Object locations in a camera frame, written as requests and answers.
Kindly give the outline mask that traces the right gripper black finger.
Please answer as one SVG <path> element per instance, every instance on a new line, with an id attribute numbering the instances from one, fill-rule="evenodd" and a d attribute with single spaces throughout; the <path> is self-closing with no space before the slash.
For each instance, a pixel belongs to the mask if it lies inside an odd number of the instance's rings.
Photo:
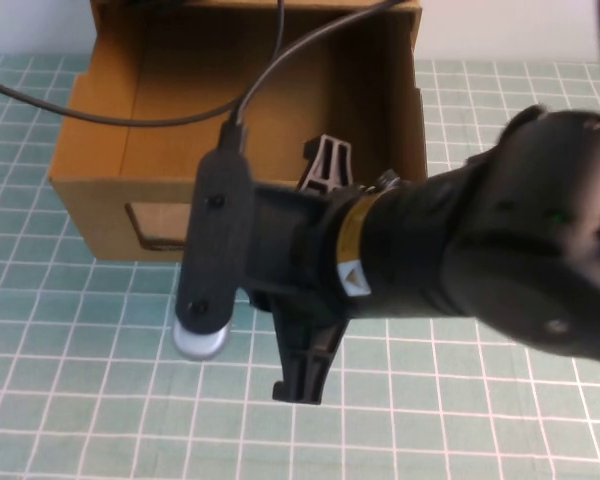
<path id="1" fill-rule="evenodd" d="M 299 180 L 300 191 L 330 193 L 353 184 L 351 144 L 322 134 L 307 141 L 303 158 L 307 167 Z"/>
<path id="2" fill-rule="evenodd" d="M 272 398 L 291 404 L 321 404 L 349 321 L 319 325 L 308 314 L 281 305 L 274 305 L 272 314 L 282 368 Z"/>

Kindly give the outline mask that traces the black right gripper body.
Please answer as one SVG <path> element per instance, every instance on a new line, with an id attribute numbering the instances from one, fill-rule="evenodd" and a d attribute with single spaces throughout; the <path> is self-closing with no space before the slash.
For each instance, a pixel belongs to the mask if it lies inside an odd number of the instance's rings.
<path id="1" fill-rule="evenodd" d="M 280 308 L 300 323 L 368 319 L 363 300 L 348 296 L 337 271 L 336 243 L 346 213 L 364 195 L 353 184 L 327 194 L 258 183 L 247 259 L 253 307 Z"/>

